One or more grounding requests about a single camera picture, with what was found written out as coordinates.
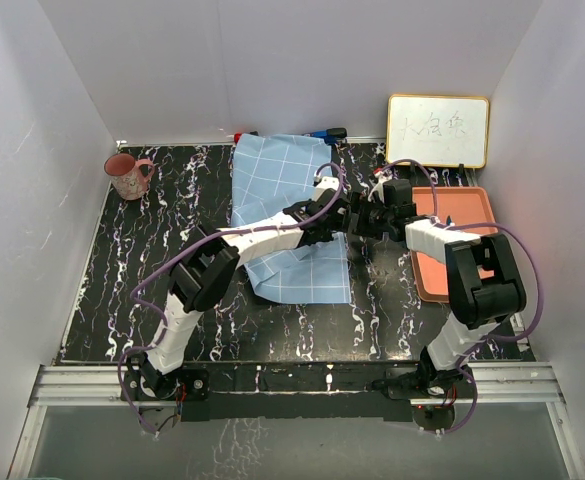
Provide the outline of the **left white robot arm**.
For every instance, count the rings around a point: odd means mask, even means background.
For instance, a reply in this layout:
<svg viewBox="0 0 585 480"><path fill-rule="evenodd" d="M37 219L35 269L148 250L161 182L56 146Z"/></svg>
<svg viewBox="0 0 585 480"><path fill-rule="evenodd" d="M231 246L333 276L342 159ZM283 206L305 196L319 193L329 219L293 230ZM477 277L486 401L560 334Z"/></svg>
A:
<svg viewBox="0 0 585 480"><path fill-rule="evenodd" d="M158 399L172 396L194 327L222 300L235 271L250 262L265 264L269 256L286 252L297 259L297 251L307 253L343 233L348 215L346 196L328 189L258 222L214 231L195 229L187 248L131 293L135 303L160 316L150 345L122 354L123 361L142 354L139 384Z"/></svg>

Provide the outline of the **blue checked tablecloth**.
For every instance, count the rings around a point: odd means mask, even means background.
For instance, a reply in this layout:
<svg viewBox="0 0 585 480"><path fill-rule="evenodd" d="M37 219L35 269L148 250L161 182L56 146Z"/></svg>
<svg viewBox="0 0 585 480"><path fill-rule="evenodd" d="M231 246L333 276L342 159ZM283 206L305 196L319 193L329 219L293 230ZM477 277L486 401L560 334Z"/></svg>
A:
<svg viewBox="0 0 585 480"><path fill-rule="evenodd" d="M331 161L321 139L297 135L240 136L232 160L232 215L240 227L311 198L317 169ZM280 304L348 304L350 281L344 235L328 243L249 261L254 293Z"/></svg>

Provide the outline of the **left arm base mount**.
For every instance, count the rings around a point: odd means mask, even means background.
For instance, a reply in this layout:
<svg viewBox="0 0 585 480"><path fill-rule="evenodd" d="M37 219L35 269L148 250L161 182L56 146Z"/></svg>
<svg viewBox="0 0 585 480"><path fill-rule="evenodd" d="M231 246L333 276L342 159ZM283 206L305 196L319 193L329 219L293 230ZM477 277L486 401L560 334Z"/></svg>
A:
<svg viewBox="0 0 585 480"><path fill-rule="evenodd" d="M133 401L203 401L209 396L210 376L202 369L177 368L162 374L141 355L124 363L124 386Z"/></svg>

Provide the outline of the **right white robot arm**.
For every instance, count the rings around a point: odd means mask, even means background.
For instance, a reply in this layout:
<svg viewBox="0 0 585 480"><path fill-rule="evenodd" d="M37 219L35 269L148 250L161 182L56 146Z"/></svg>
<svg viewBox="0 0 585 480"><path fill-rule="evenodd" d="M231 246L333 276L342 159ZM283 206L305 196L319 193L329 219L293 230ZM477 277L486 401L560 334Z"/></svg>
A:
<svg viewBox="0 0 585 480"><path fill-rule="evenodd" d="M527 303L527 294L507 237L478 235L441 227L430 215L419 215L407 180L387 180L376 192L348 194L352 234L403 242L410 251L445 266L450 312L438 335L422 350L414 371L375 380L370 388L389 394L443 395L469 375L471 351Z"/></svg>

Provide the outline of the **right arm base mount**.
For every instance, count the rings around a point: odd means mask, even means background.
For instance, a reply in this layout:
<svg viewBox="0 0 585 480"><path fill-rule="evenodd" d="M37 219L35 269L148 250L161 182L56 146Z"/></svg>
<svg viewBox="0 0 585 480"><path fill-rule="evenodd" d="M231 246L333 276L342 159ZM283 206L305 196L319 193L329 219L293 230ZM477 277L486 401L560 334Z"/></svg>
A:
<svg viewBox="0 0 585 480"><path fill-rule="evenodd" d="M471 372L464 366L461 370L435 371L434 376L430 377L416 366L391 367L380 379L371 381L366 389L380 392L392 400L428 398L446 403L455 397L467 380L466 374Z"/></svg>

